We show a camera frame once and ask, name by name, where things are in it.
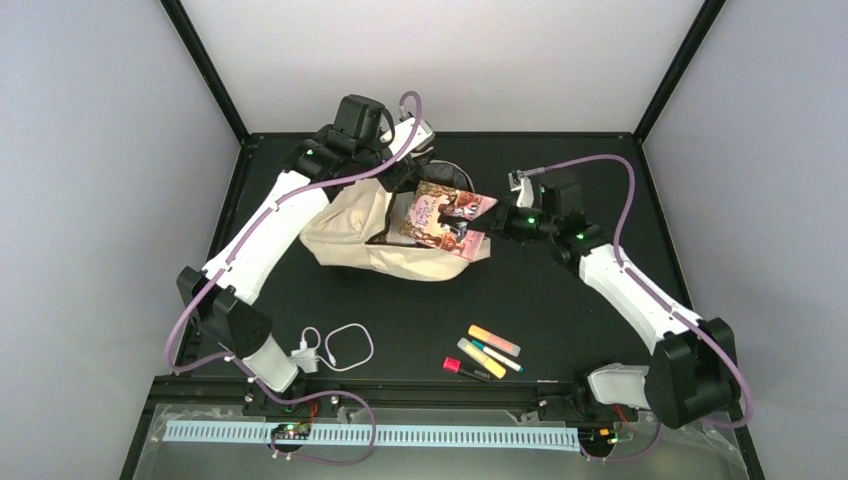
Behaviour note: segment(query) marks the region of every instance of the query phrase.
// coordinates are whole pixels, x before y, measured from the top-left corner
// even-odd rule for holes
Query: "pink book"
[[[485,234],[468,230],[468,220],[474,220],[496,203],[484,195],[421,182],[400,234],[473,262]]]

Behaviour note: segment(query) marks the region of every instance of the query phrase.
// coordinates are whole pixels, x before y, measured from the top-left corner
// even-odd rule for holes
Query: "marker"
[[[479,348],[471,345],[471,342],[469,342],[468,339],[460,338],[456,346],[463,352],[467,353],[469,357],[473,358],[475,362],[482,365],[483,368],[492,372],[492,375],[495,377],[503,378],[503,376],[506,375],[506,369],[503,368],[500,363],[492,360],[488,355],[480,351]]]
[[[445,363],[442,364],[442,368],[449,372],[458,373],[468,378],[480,380],[481,382],[492,381],[492,376],[488,373],[481,372],[480,370],[471,370],[470,368],[467,368],[464,363],[455,358],[445,357]]]
[[[483,345],[482,342],[479,342],[477,340],[471,340],[471,344],[474,345],[475,347],[479,348],[480,350],[482,350],[483,353],[488,354],[490,357],[492,357],[495,360],[503,363],[504,365],[515,370],[516,372],[523,372],[524,371],[524,367],[522,367],[521,365],[519,365],[519,364],[513,362],[512,360],[506,358],[505,356],[501,355],[500,353],[496,352],[495,349],[489,348],[489,347]]]
[[[503,338],[493,333],[489,333],[486,330],[483,330],[482,328],[478,327],[477,325],[471,325],[470,327],[468,327],[468,334],[476,338],[477,340],[480,340],[481,342],[488,343],[489,345],[499,350],[503,350],[504,352],[512,355],[513,357],[517,357],[518,353],[521,352],[521,347],[519,347],[518,345],[508,340],[504,340]]]

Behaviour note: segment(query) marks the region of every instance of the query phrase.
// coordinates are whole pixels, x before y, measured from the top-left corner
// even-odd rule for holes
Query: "white wall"
[[[238,146],[159,2],[2,2],[0,72],[0,477],[117,478]]]
[[[414,89],[442,131],[629,132],[703,0],[184,3],[250,131]]]
[[[647,142],[696,306],[737,335],[769,479],[843,479],[848,3],[727,2]]]

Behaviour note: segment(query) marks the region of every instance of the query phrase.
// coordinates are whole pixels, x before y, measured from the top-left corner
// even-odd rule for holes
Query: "black mat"
[[[267,195],[283,158],[299,139],[254,134],[256,147],[233,222],[230,239]],[[437,158],[460,164],[481,193],[508,192],[507,172],[550,165],[599,153],[628,158],[637,175],[636,198],[622,244],[631,259],[671,296],[680,299],[672,253],[648,190],[646,175],[629,136],[552,134],[439,134]],[[627,174],[615,162],[573,169],[583,186],[590,221],[610,234],[627,192]],[[552,264],[548,247],[527,247],[493,239],[492,258],[443,283],[412,282],[363,272],[345,279],[317,264],[295,242],[268,277],[254,305],[274,319],[274,337],[286,351],[297,348],[301,330],[326,334],[350,322],[366,325],[376,352],[368,364],[345,373],[320,369],[315,378],[377,381],[451,381],[463,377],[442,370],[446,355],[464,358],[456,347],[476,323],[521,346],[523,373],[503,381],[536,383],[570,380],[575,371],[599,362],[645,364],[649,358],[636,332],[597,293]],[[358,329],[333,337],[339,365],[363,358],[367,343]],[[204,340],[201,355],[217,350]],[[222,362],[198,369],[198,376],[241,376]]]

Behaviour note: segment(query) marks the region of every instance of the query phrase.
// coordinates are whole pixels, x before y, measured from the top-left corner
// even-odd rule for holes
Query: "white marker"
[[[483,344],[483,342],[478,342],[477,340],[472,340],[471,343],[475,347],[479,348],[480,350],[483,350],[483,353],[485,353],[486,355],[488,355],[488,356],[494,358],[495,360],[503,363],[504,365],[515,370],[516,372],[523,372],[524,371],[524,367],[522,367],[521,365],[519,365],[519,364],[513,362],[512,360],[506,358],[505,356],[501,355],[495,349],[487,347],[486,345]]]

